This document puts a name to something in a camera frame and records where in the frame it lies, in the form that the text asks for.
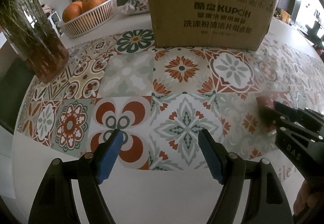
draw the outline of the patterned tile tablecloth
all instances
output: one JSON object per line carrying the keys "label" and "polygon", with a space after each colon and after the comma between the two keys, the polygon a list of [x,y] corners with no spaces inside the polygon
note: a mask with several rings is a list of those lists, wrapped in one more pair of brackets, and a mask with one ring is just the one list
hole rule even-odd
{"label": "patterned tile tablecloth", "polygon": [[258,117],[258,97],[324,111],[324,64],[268,33],[257,52],[156,48],[150,29],[126,31],[69,49],[50,83],[34,78],[18,131],[62,153],[94,151],[118,128],[127,168],[206,167],[206,128],[244,159],[276,148]]}

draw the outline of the glass vase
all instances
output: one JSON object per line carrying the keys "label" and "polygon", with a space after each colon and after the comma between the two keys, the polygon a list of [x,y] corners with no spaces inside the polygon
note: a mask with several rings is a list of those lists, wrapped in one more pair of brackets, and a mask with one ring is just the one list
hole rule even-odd
{"label": "glass vase", "polygon": [[44,83],[64,68],[69,53],[38,0],[2,0],[0,26],[17,54]]}

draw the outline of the metal screw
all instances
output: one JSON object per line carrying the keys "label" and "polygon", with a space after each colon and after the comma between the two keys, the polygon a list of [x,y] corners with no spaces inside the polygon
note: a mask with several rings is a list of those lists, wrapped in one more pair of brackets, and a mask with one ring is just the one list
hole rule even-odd
{"label": "metal screw", "polygon": [[265,165],[270,164],[270,161],[269,161],[269,159],[267,159],[267,158],[262,158],[261,161],[262,161],[262,163],[264,163]]}
{"label": "metal screw", "polygon": [[231,158],[231,159],[236,159],[238,157],[238,155],[236,153],[233,153],[233,152],[230,152],[228,153],[228,156]]}
{"label": "metal screw", "polygon": [[54,166],[58,165],[59,163],[60,163],[60,159],[59,159],[59,158],[55,158],[55,159],[53,159],[53,161],[52,161],[52,164],[53,164]]}
{"label": "metal screw", "polygon": [[84,158],[85,159],[90,159],[92,157],[93,157],[93,153],[92,152],[85,153],[85,155],[84,155]]}

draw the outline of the small box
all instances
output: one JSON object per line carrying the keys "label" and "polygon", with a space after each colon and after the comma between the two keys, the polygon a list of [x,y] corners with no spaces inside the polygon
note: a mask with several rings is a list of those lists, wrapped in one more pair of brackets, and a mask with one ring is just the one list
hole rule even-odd
{"label": "small box", "polygon": [[258,49],[277,0],[148,0],[158,47]]}

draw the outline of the plastic basket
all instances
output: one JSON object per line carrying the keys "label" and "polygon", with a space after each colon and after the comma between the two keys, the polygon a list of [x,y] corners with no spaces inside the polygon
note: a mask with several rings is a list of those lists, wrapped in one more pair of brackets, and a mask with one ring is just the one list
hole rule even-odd
{"label": "plastic basket", "polygon": [[115,15],[116,9],[116,0],[106,0],[99,6],[83,13],[67,23],[64,23],[63,21],[59,22],[57,26],[61,28],[69,38],[77,38],[89,33],[110,20]]}

